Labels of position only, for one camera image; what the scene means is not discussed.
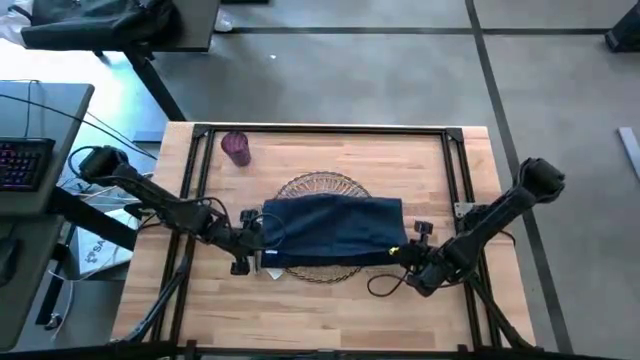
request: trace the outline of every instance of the black table leg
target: black table leg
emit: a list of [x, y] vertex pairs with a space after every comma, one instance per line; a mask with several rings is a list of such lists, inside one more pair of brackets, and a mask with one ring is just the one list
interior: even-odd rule
[[129, 48], [124, 50], [124, 54], [131, 62], [133, 70], [138, 74], [142, 83], [147, 87], [151, 96], [158, 102], [158, 105], [162, 108], [162, 111], [167, 115], [169, 121], [187, 121], [182, 111], [178, 107], [178, 104], [164, 86], [162, 79], [153, 68], [153, 65], [149, 61], [151, 53], [145, 54], [143, 51], [137, 51], [135, 48]]
[[60, 214], [72, 224], [87, 229], [101, 238], [133, 251], [136, 231], [59, 187], [53, 189], [49, 212]]
[[[56, 267], [53, 270], [54, 274], [60, 274], [64, 261], [66, 261], [67, 257], [69, 257], [70, 255], [69, 245], [71, 244], [71, 240], [73, 239], [73, 234], [75, 233], [75, 231], [75, 225], [71, 225], [64, 244], [56, 244], [56, 247], [53, 250], [51, 260], [57, 262]], [[40, 311], [38, 312], [38, 317], [36, 318], [36, 325], [44, 325], [46, 330], [55, 329], [60, 325], [60, 322], [56, 323], [54, 320], [54, 317], [59, 317], [59, 315], [55, 314], [53, 310], [55, 309], [56, 303], [58, 302], [58, 296], [60, 295], [62, 285], [62, 279], [51, 276], [49, 287], [47, 288], [47, 292], [44, 295], [42, 305], [40, 306]]]

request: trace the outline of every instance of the gray desk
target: gray desk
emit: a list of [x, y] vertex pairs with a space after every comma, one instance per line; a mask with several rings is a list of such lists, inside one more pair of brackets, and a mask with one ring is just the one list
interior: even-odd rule
[[[27, 98], [27, 83], [0, 82], [0, 94]], [[86, 84], [33, 84], [31, 99], [60, 111], [84, 117], [93, 94], [93, 86]], [[0, 136], [22, 136], [26, 124], [27, 105], [0, 98]], [[62, 171], [64, 160], [78, 132], [79, 124], [64, 116], [31, 107], [30, 136], [46, 136], [56, 140], [52, 165], [43, 186], [49, 191]], [[0, 194], [0, 202], [13, 195]], [[0, 236], [15, 226], [14, 236], [22, 240], [18, 269], [13, 280], [0, 288], [0, 351], [11, 349], [22, 330], [31, 302], [58, 242], [62, 216], [39, 215], [31, 217], [0, 216]]]

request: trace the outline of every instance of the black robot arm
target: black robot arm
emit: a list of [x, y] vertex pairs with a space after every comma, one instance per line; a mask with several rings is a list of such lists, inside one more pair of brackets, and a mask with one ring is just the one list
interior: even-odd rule
[[467, 281], [493, 314], [510, 345], [531, 347], [524, 341], [480, 282], [475, 269], [489, 240], [535, 204], [554, 201], [564, 189], [564, 175], [543, 159], [528, 159], [520, 167], [513, 187], [490, 205], [476, 206], [462, 219], [455, 237], [435, 248], [426, 241], [410, 242], [392, 254], [407, 269], [406, 283], [422, 296], [430, 296], [443, 282]]
[[247, 257], [263, 248], [264, 237], [257, 222], [245, 222], [243, 228], [233, 228], [228, 214], [220, 212], [205, 200], [179, 199], [142, 176], [129, 165], [126, 153], [111, 146], [95, 147], [80, 163], [79, 177], [90, 184], [117, 186], [140, 200], [125, 206], [125, 210], [140, 219], [146, 210], [153, 210], [163, 225], [189, 234], [197, 240], [216, 245], [233, 255], [233, 275], [247, 275]]

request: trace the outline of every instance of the metal bracket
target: metal bracket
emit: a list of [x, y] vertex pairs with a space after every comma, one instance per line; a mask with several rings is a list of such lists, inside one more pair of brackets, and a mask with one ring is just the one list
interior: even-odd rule
[[462, 143], [464, 142], [464, 134], [462, 134], [462, 128], [446, 128], [444, 130], [451, 139]]
[[457, 202], [453, 204], [453, 208], [455, 210], [455, 215], [457, 219], [462, 219], [473, 207], [475, 203], [467, 203], [467, 202]]
[[191, 134], [191, 138], [199, 139], [206, 135], [207, 132], [213, 129], [213, 126], [208, 124], [195, 124], [193, 125], [193, 133]]

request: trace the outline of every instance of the blue towel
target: blue towel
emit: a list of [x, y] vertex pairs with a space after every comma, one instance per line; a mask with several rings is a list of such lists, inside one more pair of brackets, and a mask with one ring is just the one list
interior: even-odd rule
[[[264, 203], [263, 267], [394, 264], [389, 249], [407, 243], [402, 201], [319, 194]], [[282, 220], [286, 237], [282, 238]]]

